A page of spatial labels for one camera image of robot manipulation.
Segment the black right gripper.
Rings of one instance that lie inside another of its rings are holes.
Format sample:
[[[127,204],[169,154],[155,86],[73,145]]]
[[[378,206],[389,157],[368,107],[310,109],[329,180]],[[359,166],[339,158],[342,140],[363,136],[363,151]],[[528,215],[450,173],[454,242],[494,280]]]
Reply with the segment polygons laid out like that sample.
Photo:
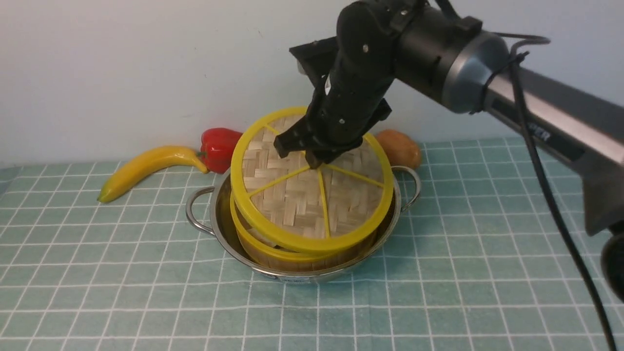
[[[404,60],[403,43],[426,0],[357,0],[337,18],[337,55],[306,117],[278,134],[279,158],[305,151],[310,169],[331,164],[363,144],[376,109]]]

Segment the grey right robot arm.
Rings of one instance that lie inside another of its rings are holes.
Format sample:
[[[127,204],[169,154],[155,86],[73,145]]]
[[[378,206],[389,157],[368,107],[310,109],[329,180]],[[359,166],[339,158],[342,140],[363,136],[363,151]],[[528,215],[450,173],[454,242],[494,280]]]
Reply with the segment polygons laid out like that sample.
[[[391,113],[399,80],[457,114],[489,113],[582,179],[585,231],[608,230],[604,279],[623,297],[623,108],[521,67],[524,45],[544,37],[493,33],[450,2],[357,0],[336,36],[292,47],[315,87],[305,115],[279,134],[279,157],[305,151],[316,168],[363,142]]]

